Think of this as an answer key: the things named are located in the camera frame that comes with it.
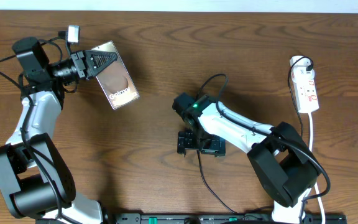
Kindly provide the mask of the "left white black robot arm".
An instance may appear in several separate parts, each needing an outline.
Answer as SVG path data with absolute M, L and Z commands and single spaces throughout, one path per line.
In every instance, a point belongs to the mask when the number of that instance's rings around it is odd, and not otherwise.
M 26 37 L 12 46 L 22 73 L 15 81 L 23 106 L 17 127 L 0 146 L 0 191 L 9 213 L 37 223 L 114 223 L 96 200 L 76 191 L 73 176 L 52 136 L 67 85 L 96 77 L 118 56 L 79 50 L 50 63 L 45 40 Z

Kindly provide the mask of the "Galaxy S25 Ultra smartphone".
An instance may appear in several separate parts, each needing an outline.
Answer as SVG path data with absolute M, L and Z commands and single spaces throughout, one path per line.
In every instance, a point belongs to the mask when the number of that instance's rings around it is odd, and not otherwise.
M 139 92 L 114 43 L 109 41 L 94 47 L 93 50 L 115 53 L 117 56 L 116 61 L 110 64 L 96 77 L 111 108 L 116 110 L 140 98 Z

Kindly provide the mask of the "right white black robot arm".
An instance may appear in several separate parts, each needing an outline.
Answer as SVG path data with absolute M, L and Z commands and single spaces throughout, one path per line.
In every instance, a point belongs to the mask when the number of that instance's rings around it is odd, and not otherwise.
M 313 198 L 310 190 L 326 171 L 294 127 L 258 123 L 205 95 L 195 99 L 182 93 L 172 104 L 186 124 L 178 133 L 177 152 L 223 156 L 226 143 L 244 152 L 266 193 L 274 200 L 275 222 L 301 223 L 305 203 Z

